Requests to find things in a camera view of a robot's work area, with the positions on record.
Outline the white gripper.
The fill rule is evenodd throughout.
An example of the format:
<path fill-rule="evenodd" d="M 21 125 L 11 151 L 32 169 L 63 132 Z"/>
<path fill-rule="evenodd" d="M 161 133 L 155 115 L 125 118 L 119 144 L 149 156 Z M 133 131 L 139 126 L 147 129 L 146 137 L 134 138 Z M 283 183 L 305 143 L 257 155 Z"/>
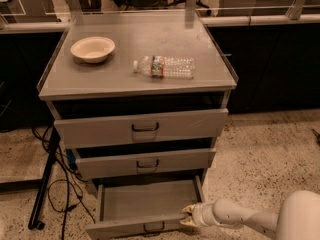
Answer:
<path fill-rule="evenodd" d="M 180 221 L 184 226 L 188 227 L 208 227 L 215 224 L 216 220 L 212 211 L 212 204 L 197 203 L 196 205 L 188 205 L 182 209 L 182 213 L 191 214 Z"/>

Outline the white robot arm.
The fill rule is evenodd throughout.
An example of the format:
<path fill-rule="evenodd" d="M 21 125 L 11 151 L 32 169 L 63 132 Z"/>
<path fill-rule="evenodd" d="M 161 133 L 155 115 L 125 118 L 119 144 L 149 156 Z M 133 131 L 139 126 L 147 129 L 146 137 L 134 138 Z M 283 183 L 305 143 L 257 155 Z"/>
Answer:
<path fill-rule="evenodd" d="M 320 240 L 320 195 L 311 191 L 290 194 L 278 214 L 244 208 L 225 198 L 188 205 L 182 213 L 187 217 L 180 223 L 189 227 L 247 226 L 272 240 Z"/>

